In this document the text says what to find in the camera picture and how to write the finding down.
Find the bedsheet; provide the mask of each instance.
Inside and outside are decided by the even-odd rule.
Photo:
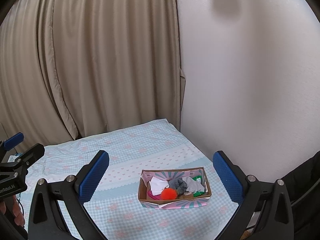
[[[99,150],[110,165],[90,202],[84,206],[109,240],[213,240],[238,207],[231,201],[212,162],[166,119],[46,146],[45,155],[29,168],[28,190],[21,193],[26,229],[33,191],[39,178],[48,182],[77,174]],[[204,207],[156,210],[137,198],[142,169],[205,168],[212,196]],[[61,211],[73,236],[81,239],[63,202]]]

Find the pink and teal striped box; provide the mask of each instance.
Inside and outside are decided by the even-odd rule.
[[[199,197],[180,196],[175,200],[152,200],[147,199],[147,187],[148,182],[152,177],[157,177],[162,180],[171,180],[182,177],[196,177],[201,175],[202,185],[206,189],[206,193]],[[142,170],[138,191],[138,199],[143,207],[154,209],[180,209],[180,208],[193,208],[206,206],[207,201],[211,197],[211,189],[208,182],[207,175],[205,174],[204,167],[192,168],[192,169],[177,169],[177,170]]]

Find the curtain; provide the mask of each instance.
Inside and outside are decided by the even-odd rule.
[[[175,0],[17,0],[0,27],[0,122],[23,147],[180,126]]]

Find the screw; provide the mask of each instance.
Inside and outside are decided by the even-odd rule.
[[[44,179],[39,179],[38,180],[38,185],[42,185],[42,184],[44,184]]]
[[[277,182],[280,186],[284,185],[284,181],[282,179],[278,179]]]
[[[248,181],[254,182],[254,181],[256,181],[256,177],[253,176],[253,175],[249,175],[249,176],[248,176]]]
[[[75,179],[75,176],[73,176],[73,175],[69,175],[69,176],[66,178],[67,182],[72,182],[74,179]]]

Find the white wall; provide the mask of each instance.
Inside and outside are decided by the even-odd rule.
[[[305,0],[178,0],[181,132],[273,182],[320,150],[320,24]]]

